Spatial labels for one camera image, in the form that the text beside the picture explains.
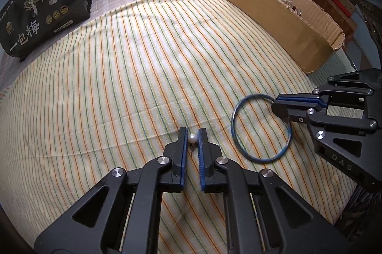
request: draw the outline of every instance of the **torn cardboard edge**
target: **torn cardboard edge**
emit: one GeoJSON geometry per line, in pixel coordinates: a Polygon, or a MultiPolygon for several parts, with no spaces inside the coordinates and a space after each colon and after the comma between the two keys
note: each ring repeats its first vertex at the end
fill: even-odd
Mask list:
{"type": "Polygon", "coordinates": [[[282,0],[228,1],[272,35],[305,73],[320,68],[344,46],[342,29],[311,0],[291,0],[301,16],[282,0]]]}

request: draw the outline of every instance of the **silver bolt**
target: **silver bolt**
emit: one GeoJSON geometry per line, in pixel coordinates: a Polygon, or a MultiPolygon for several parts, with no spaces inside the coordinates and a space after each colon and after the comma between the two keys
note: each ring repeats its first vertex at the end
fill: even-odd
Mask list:
{"type": "Polygon", "coordinates": [[[317,139],[321,140],[322,138],[325,137],[325,131],[319,131],[316,133],[317,139]]]}
{"type": "Polygon", "coordinates": [[[158,158],[159,164],[167,164],[170,161],[170,159],[166,156],[161,156],[158,158]]]}
{"type": "Polygon", "coordinates": [[[123,169],[122,168],[115,168],[111,172],[111,175],[115,176],[116,178],[121,176],[122,174],[123,174],[123,169]]]}
{"type": "Polygon", "coordinates": [[[376,122],[375,120],[371,120],[371,121],[370,121],[370,127],[371,127],[371,128],[375,128],[375,127],[377,127],[377,122],[376,122]]]}
{"type": "Polygon", "coordinates": [[[226,164],[226,163],[228,163],[228,158],[220,156],[220,157],[216,158],[216,162],[218,164],[226,164]]]}
{"type": "Polygon", "coordinates": [[[263,169],[261,170],[261,175],[265,178],[271,178],[274,172],[271,169],[263,169]]]}

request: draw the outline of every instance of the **white bead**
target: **white bead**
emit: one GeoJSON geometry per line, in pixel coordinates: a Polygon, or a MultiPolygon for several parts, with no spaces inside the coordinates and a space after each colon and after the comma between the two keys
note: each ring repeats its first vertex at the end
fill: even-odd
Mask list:
{"type": "Polygon", "coordinates": [[[190,134],[188,136],[188,143],[196,144],[197,143],[197,135],[196,134],[190,134]]]}

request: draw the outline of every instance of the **black package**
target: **black package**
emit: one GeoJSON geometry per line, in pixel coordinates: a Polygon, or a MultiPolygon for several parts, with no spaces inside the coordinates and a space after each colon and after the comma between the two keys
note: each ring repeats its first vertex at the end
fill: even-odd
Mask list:
{"type": "Polygon", "coordinates": [[[9,0],[0,13],[0,45],[23,60],[46,39],[90,17],[92,0],[9,0]]]}

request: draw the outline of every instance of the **blue ring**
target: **blue ring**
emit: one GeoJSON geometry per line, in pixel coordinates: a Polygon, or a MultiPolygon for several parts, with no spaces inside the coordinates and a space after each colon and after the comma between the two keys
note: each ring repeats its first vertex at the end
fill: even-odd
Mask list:
{"type": "Polygon", "coordinates": [[[285,146],[283,147],[283,149],[281,150],[281,152],[278,153],[276,156],[274,156],[273,158],[260,159],[260,158],[254,157],[252,155],[249,155],[249,153],[240,145],[240,143],[238,141],[238,138],[237,138],[237,135],[236,135],[236,129],[235,129],[235,119],[236,119],[236,116],[237,116],[239,110],[243,107],[243,105],[247,101],[249,101],[251,99],[257,99],[257,98],[262,98],[262,99],[265,99],[265,100],[269,100],[271,102],[275,101],[275,99],[272,98],[271,96],[264,95],[264,94],[252,94],[252,95],[246,96],[244,99],[242,99],[235,106],[235,109],[233,110],[233,113],[232,113],[232,117],[231,117],[231,135],[232,135],[233,141],[234,141],[237,149],[240,151],[240,153],[245,158],[247,158],[248,160],[250,160],[252,162],[255,162],[257,164],[269,164],[271,162],[275,162],[276,160],[279,160],[287,152],[287,150],[289,148],[289,145],[290,145],[290,142],[292,141],[292,125],[290,124],[289,121],[287,121],[287,123],[289,124],[289,127],[288,127],[288,141],[285,144],[285,146]]]}

